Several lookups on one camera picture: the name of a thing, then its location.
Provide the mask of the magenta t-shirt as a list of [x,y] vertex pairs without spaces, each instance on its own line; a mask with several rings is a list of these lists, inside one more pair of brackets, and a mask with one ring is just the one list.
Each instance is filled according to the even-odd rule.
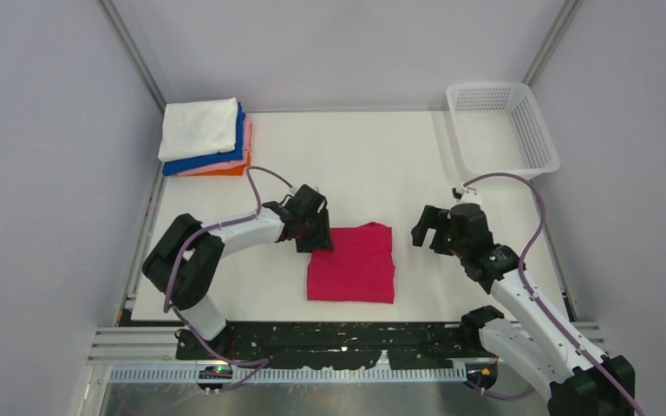
[[306,298],[321,302],[395,302],[393,230],[380,223],[330,230],[334,248],[315,250]]

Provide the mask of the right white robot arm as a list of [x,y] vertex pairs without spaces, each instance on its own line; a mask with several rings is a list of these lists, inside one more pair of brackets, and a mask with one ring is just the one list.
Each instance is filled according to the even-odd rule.
[[486,213],[473,203],[424,207],[411,230],[421,247],[455,256],[468,278],[499,304],[461,318],[460,344],[471,355],[498,356],[545,400],[550,415],[638,415],[634,367],[610,357],[544,297],[510,247],[496,244]]

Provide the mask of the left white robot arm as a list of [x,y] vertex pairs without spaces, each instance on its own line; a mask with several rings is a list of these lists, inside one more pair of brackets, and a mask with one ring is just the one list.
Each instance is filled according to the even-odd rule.
[[224,357],[232,345],[227,319],[209,295],[222,259],[264,244],[293,241],[299,253],[332,250],[327,198],[300,185],[282,201],[216,224],[179,215],[144,260],[142,274],[199,334],[198,347],[208,357]]

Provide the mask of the orange folded t-shirt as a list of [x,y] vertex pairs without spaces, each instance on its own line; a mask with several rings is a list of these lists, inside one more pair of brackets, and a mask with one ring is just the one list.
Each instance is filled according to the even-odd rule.
[[251,164],[251,155],[244,160],[222,162],[199,168],[193,176],[240,176],[244,174],[245,168]]

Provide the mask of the white plastic basket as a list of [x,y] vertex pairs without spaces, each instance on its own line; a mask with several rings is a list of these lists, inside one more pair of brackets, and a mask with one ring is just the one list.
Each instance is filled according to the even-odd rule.
[[560,168],[552,135],[526,84],[453,84],[446,99],[456,155],[467,178],[506,172],[534,179]]

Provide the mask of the white folded t-shirt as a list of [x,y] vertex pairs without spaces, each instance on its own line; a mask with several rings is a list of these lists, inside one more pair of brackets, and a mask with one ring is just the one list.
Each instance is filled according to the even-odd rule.
[[159,160],[171,162],[234,151],[238,116],[236,98],[167,104]]

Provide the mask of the blue folded t-shirt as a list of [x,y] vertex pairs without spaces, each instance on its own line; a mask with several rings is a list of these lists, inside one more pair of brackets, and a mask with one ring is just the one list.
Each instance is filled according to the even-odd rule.
[[213,155],[199,156],[190,159],[181,159],[171,162],[162,162],[162,174],[166,177],[173,175],[193,175],[199,168],[222,162],[244,160],[251,155],[251,139],[247,133],[247,114],[242,104],[238,101],[239,116],[237,120],[237,142],[236,149],[228,153],[216,153]]

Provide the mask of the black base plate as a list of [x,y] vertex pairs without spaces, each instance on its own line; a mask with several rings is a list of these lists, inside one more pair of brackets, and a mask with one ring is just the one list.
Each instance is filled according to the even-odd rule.
[[475,347],[457,322],[228,322],[210,347],[235,361],[271,369],[445,369],[456,361],[494,376],[493,355]]

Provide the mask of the aluminium frame rail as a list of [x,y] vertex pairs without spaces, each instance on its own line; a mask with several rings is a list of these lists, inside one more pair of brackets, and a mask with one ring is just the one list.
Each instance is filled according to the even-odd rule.
[[112,367],[110,380],[119,383],[183,383],[201,385],[249,384],[333,384],[385,382],[476,381],[475,371],[464,361],[445,369],[395,370],[387,359],[372,368],[334,370],[324,368],[271,369],[268,360],[235,361],[214,351],[209,342],[199,342],[186,328],[125,327],[97,332],[89,359]]

